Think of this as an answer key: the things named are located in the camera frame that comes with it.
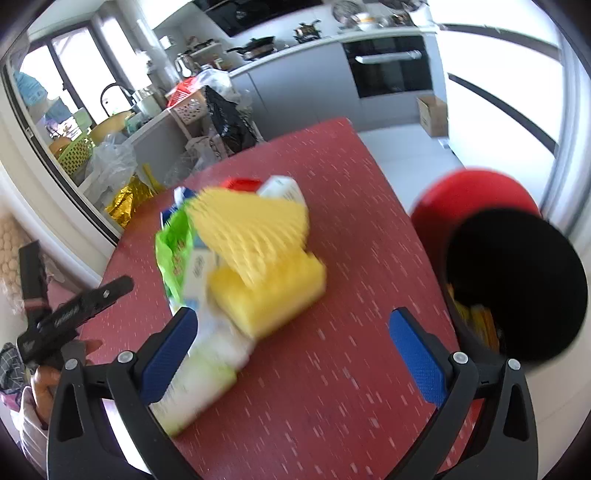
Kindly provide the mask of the person's left hand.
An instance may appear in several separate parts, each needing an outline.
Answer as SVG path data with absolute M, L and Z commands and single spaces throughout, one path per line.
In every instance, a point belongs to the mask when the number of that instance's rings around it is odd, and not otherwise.
M 41 365 L 31 377 L 30 386 L 34 408 L 38 418 L 48 425 L 54 403 L 52 390 L 59 384 L 61 372 L 54 367 Z

